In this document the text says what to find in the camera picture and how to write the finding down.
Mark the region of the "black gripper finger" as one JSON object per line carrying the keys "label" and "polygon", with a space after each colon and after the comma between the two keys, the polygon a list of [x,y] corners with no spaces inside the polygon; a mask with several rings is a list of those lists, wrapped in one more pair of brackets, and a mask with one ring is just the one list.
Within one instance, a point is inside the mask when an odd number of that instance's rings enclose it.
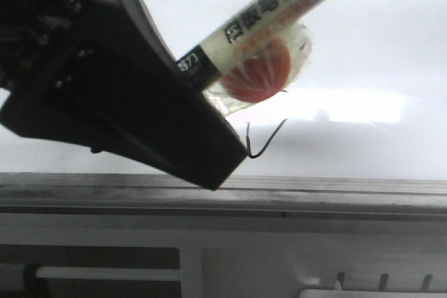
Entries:
{"label": "black gripper finger", "polygon": [[143,0],[1,0],[1,124],[215,190],[247,150],[180,72]]}

